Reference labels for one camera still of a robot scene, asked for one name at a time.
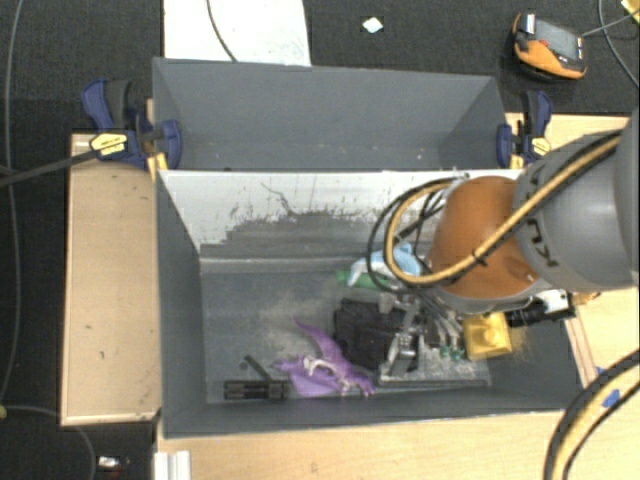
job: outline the blue object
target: blue object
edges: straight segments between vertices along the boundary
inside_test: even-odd
[[[496,157],[502,168],[510,166],[512,155],[521,157],[524,165],[532,164],[542,157],[535,151],[533,139],[544,137],[551,122],[551,98],[543,91],[526,91],[522,94],[522,102],[525,120],[524,123],[519,122],[518,134],[514,136],[511,126],[506,123],[498,127]]]
[[[599,366],[596,366],[596,369],[598,370],[598,375],[600,375],[604,371],[604,368],[600,368]],[[614,389],[611,391],[611,393],[609,393],[607,398],[603,400],[602,407],[604,407],[605,409],[608,409],[613,404],[615,404],[618,400],[620,400],[620,390]]]
[[[503,169],[509,167],[511,163],[511,152],[513,150],[512,129],[508,124],[501,124],[498,127],[498,136],[496,137],[496,156],[498,157],[498,165]]]
[[[422,266],[413,254],[413,247],[409,242],[403,242],[393,248],[393,257],[398,266],[407,274],[419,276],[422,273]],[[386,277],[395,277],[388,269],[384,262],[384,254],[382,251],[371,253],[371,269]],[[347,286],[353,286],[358,278],[367,271],[367,260],[360,258],[351,265],[351,273],[347,280]]]
[[[124,150],[103,154],[96,150],[98,160],[124,162],[138,169],[147,169],[147,154],[142,144],[154,141],[156,150],[163,145],[170,169],[176,169],[182,156],[183,140],[175,120],[163,121],[160,130],[154,130],[144,112],[129,107],[127,93],[129,82],[117,80],[107,82],[98,78],[89,83],[80,93],[82,106],[100,133],[116,131],[125,135]]]

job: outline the yellow cable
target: yellow cable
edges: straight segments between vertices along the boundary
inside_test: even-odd
[[[472,266],[477,262],[476,258],[482,257],[488,250],[490,250],[506,233],[511,230],[520,220],[522,220],[531,210],[533,210],[538,204],[540,204],[546,197],[548,197],[554,190],[556,190],[560,185],[567,181],[571,176],[575,175],[578,171],[580,171],[585,166],[589,165],[594,160],[599,157],[607,154],[611,150],[613,150],[620,141],[620,137],[612,137],[611,140],[607,141],[605,144],[595,148],[593,151],[586,153],[585,155],[578,158],[575,162],[572,162],[567,167],[565,167],[562,171],[558,172],[551,180],[549,180],[545,185],[543,185],[539,190],[537,190],[530,199],[528,199],[522,206],[520,206],[511,216],[493,233],[487,240],[485,240],[482,244],[478,246],[472,254],[463,258],[455,265],[448,267],[444,270],[440,270],[438,272],[414,276],[411,274],[407,274],[404,270],[402,270],[398,264],[396,263],[393,257],[393,247],[394,247],[394,238],[396,229],[398,227],[398,223],[400,222],[400,218],[404,215],[405,211],[417,200],[420,198],[435,192],[437,190],[441,190],[442,188],[448,187],[451,183],[447,182],[442,185],[434,185],[431,187],[427,187],[423,190],[420,190],[413,196],[407,198],[405,201],[400,203],[398,207],[393,211],[390,219],[389,225],[387,226],[387,232],[385,234],[384,241],[384,260],[389,270],[401,281],[412,284],[412,285],[431,285],[435,284],[439,281],[443,281],[450,277],[459,274],[465,269]]]
[[[621,379],[629,377],[629,373],[632,372],[637,376],[638,369],[632,368],[622,376],[614,378],[602,386],[602,388],[596,392],[594,398],[592,398],[584,409],[580,411],[558,448],[558,453],[556,454],[556,460],[553,467],[553,474],[551,476],[552,480],[562,480],[564,464],[569,459],[571,453],[577,446],[577,443],[579,443],[584,434],[589,431],[589,428],[591,428],[591,424],[597,418],[598,413],[606,410],[602,407],[602,403],[609,396],[612,390],[616,388],[620,389]],[[625,382],[625,384],[629,384],[629,386],[624,393],[621,393],[621,396],[625,396],[627,392],[633,389],[633,385],[628,381]]]

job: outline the green object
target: green object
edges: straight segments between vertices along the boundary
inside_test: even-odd
[[[338,283],[343,286],[347,286],[347,281],[349,280],[350,275],[351,275],[351,272],[349,270],[337,270],[336,281],[338,281]],[[388,286],[386,280],[381,279],[380,281],[383,285]],[[380,288],[378,288],[375,285],[375,283],[371,280],[371,276],[366,272],[363,274],[360,274],[360,277],[358,278],[358,280],[355,282],[353,286],[357,288],[368,288],[369,290],[380,290]]]
[[[462,356],[464,356],[463,348],[457,348],[451,351],[451,359],[453,361],[460,361],[460,359],[462,359]]]

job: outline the wooden board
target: wooden board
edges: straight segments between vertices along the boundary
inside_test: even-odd
[[[72,153],[88,149],[72,138]],[[151,419],[160,407],[153,185],[115,162],[69,182],[63,425]]]

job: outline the orange device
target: orange device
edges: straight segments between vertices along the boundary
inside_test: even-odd
[[[547,80],[578,80],[587,72],[584,40],[572,30],[518,14],[512,27],[513,49],[521,65]]]

